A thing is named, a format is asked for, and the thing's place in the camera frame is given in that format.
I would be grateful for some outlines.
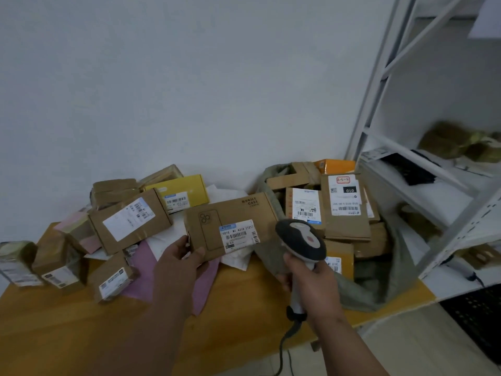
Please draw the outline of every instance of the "barcode scanner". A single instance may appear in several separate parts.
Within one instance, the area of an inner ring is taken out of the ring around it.
[[[281,220],[275,225],[275,232],[277,232],[280,240],[282,240],[282,245],[298,259],[302,259],[310,270],[313,270],[318,261],[325,260],[327,257],[327,249],[324,241],[317,234],[316,230],[305,221],[298,219]],[[280,367],[274,376],[278,376],[282,372],[284,364],[282,359],[282,347],[284,341],[299,331],[301,323],[303,323],[307,317],[307,312],[304,311],[301,306],[301,297],[294,275],[292,277],[291,304],[287,306],[286,313],[287,318],[292,321],[293,324],[280,341]]]

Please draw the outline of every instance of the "yellow table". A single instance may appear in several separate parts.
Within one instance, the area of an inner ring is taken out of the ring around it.
[[[51,225],[43,237],[53,234]],[[91,271],[100,262],[92,260]],[[428,304],[435,296],[421,282],[376,313],[346,311],[353,326]],[[241,366],[278,351],[291,326],[289,296],[253,256],[246,272],[220,265],[202,314],[187,319],[174,375],[204,376]],[[106,305],[90,288],[61,296],[46,286],[10,285],[0,298],[2,375],[81,374],[107,348],[122,340],[148,304],[118,297]],[[307,325],[286,347],[312,341]],[[132,350],[124,356],[133,356]]]

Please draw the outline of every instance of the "green sack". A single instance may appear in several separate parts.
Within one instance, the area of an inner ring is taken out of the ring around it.
[[[266,180],[271,177],[287,175],[290,164],[268,167],[258,180],[256,192],[265,192],[279,219],[285,219],[280,202],[275,193],[268,187]],[[386,222],[388,233],[393,239],[393,254],[357,262],[354,269],[355,281],[348,280],[335,273],[338,281],[341,304],[349,310],[372,312],[377,311],[393,298],[411,288],[417,281],[418,273],[403,236],[393,226],[391,219],[382,218]],[[257,248],[256,254],[266,269],[274,276],[288,273],[285,266],[283,246]]]

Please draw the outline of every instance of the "hand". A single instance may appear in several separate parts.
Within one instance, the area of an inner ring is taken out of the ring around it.
[[[338,283],[334,271],[325,261],[319,261],[310,271],[304,262],[291,253],[284,254],[284,261],[299,287],[301,303],[308,313],[308,323],[318,333],[318,326],[327,320],[346,320],[339,298]],[[291,290],[291,279],[277,276],[285,290]]]
[[[153,308],[181,309],[185,318],[191,314],[195,281],[209,265],[202,264],[204,248],[198,248],[182,260],[188,252],[187,242],[188,236],[184,235],[168,246],[153,271]]]

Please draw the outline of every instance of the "black item on shelf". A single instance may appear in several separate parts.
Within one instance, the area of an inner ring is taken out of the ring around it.
[[[484,354],[501,365],[501,284],[447,299],[440,304]]]
[[[440,166],[438,163],[431,161],[418,151],[412,150],[412,152],[420,155],[423,158],[426,158],[428,161],[434,163],[435,165]],[[436,177],[432,173],[416,165],[414,162],[409,161],[407,158],[401,156],[398,153],[393,153],[386,157],[383,157],[381,158],[381,161],[397,169],[397,171],[400,173],[400,175],[402,175],[402,177],[404,177],[409,186],[435,182]]]

